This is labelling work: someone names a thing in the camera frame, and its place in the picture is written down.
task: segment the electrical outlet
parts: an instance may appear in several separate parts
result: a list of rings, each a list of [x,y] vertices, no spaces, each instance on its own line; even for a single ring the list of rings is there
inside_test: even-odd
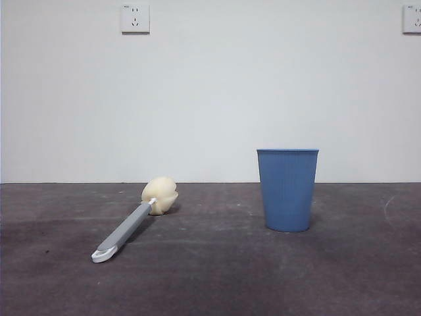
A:
[[[403,33],[421,34],[421,4],[403,6]]]
[[[149,5],[123,5],[121,8],[122,33],[149,33],[150,32]]]

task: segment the brush handle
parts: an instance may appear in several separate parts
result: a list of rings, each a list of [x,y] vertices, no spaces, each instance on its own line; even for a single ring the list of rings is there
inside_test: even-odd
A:
[[[113,247],[120,249],[124,245],[126,240],[133,234],[140,223],[151,211],[151,205],[149,203],[143,203],[128,216],[127,219],[121,223],[114,232],[108,236],[101,245],[98,246],[97,250],[105,251]]]

